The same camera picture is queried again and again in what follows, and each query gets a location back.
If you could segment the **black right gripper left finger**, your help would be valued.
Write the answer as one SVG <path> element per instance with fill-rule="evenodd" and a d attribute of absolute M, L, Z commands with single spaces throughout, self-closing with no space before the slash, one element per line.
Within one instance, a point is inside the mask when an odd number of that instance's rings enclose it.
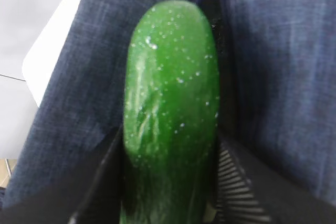
<path fill-rule="evenodd" d="M 119 223 L 122 128 L 58 182 L 1 211 L 1 223 Z"/>

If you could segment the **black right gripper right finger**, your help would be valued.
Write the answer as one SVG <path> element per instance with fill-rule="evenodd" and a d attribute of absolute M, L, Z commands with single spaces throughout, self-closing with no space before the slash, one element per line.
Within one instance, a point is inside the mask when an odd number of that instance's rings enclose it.
<path fill-rule="evenodd" d="M 214 223 L 335 223 L 335 207 L 218 133 Z"/>

